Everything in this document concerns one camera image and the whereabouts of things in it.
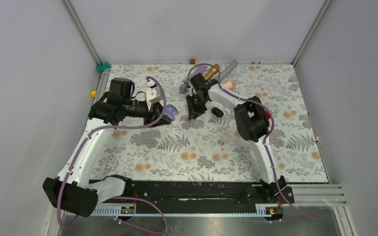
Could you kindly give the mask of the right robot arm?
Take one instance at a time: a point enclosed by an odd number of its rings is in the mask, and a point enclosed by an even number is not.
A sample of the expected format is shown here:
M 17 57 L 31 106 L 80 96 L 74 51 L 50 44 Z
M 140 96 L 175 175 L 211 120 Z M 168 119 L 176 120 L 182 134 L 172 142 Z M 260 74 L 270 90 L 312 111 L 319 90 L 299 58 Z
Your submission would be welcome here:
M 204 114 L 207 110 L 206 103 L 209 101 L 233 110 L 237 131 L 251 145 L 261 168 L 263 198 L 271 203 L 279 200 L 291 206 L 292 200 L 288 198 L 285 178 L 277 174 L 274 155 L 270 148 L 269 136 L 274 130 L 275 121 L 261 100 L 256 96 L 242 98 L 225 89 L 220 81 L 207 81 L 200 74 L 186 81 L 184 86 L 195 91 L 194 94 L 186 96 L 189 119 L 196 119 Z

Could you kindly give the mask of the black earbud charging case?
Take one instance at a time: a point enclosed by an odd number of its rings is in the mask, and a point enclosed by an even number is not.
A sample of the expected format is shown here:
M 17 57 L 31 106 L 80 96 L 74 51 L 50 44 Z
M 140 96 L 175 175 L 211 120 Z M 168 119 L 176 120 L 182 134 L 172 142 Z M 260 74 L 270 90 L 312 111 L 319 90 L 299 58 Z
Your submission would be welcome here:
M 223 112 L 221 109 L 217 108 L 217 107 L 213 107 L 213 108 L 211 109 L 211 113 L 212 113 L 214 116 L 218 117 L 218 118 L 221 118 L 221 117 L 223 117 L 223 115 L 224 115 L 224 112 Z

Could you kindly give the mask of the blue-grey earbud case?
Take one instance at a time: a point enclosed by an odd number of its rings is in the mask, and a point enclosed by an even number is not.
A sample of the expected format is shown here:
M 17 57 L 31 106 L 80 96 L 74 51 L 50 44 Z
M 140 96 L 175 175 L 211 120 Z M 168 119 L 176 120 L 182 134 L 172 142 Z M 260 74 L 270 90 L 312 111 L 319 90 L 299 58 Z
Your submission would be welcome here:
M 179 111 L 175 106 L 171 104 L 166 105 L 165 116 L 167 116 L 170 121 L 174 121 L 178 114 Z

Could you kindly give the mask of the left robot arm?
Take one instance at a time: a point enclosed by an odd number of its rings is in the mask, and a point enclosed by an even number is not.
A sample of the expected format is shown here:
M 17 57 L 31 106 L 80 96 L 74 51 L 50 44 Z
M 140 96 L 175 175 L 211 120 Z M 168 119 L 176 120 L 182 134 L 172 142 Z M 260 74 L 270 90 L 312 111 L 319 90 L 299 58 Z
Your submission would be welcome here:
M 120 126 L 124 118 L 141 118 L 141 128 L 155 127 L 167 122 L 166 95 L 155 78 L 148 76 L 146 99 L 135 99 L 135 83 L 130 79 L 114 78 L 110 87 L 92 106 L 80 141 L 66 165 L 55 178 L 46 178 L 43 190 L 57 211 L 77 216 L 90 216 L 95 207 L 116 197 L 121 202 L 132 198 L 131 183 L 125 177 L 112 175 L 90 183 L 91 171 L 104 143 L 114 130 L 135 130 L 135 126 Z

